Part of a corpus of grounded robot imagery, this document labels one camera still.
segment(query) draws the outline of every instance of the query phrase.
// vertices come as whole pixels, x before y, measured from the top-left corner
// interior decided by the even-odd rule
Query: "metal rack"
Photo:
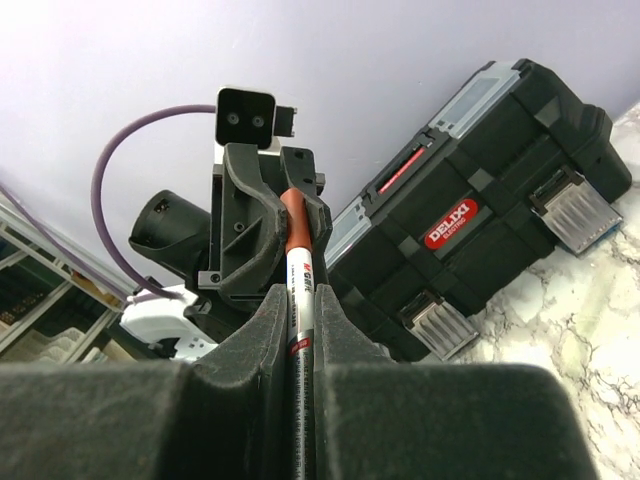
[[[109,281],[133,290],[86,251],[52,234]],[[0,244],[0,362],[131,359],[106,333],[122,303],[57,252],[2,196]],[[117,358],[105,351],[117,352]]]

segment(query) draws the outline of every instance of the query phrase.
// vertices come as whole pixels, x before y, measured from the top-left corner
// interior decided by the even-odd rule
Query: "black mount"
[[[198,272],[197,284],[187,284],[202,300],[185,316],[215,341],[242,326],[272,285],[286,283],[287,212],[280,195],[292,187],[305,198],[316,282],[326,284],[324,254],[332,222],[319,197],[324,175],[316,173],[313,152],[282,147],[274,155],[230,143],[222,165],[214,166],[209,268]]]

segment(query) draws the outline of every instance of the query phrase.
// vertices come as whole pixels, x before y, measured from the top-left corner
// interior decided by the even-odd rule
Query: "delixi logo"
[[[442,248],[447,241],[476,216],[478,204],[465,198],[456,205],[435,227],[424,237],[425,245],[431,250]]]

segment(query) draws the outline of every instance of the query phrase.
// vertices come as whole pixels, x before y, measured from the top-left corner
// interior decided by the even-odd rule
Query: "black plastic bracket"
[[[209,269],[199,272],[199,289],[218,291],[237,308],[252,311],[271,285],[285,283],[287,212],[280,195],[292,187],[305,197],[316,282],[328,282],[324,253],[331,214],[318,196],[324,175],[316,174],[313,152],[282,147],[274,155],[230,143],[222,166],[213,171]]]

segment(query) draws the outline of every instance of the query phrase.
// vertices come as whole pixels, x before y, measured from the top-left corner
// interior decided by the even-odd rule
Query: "black toolbox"
[[[347,317],[398,360],[450,357],[526,267],[621,221],[609,203],[631,174],[611,128],[551,70],[487,64],[334,221],[326,260]]]

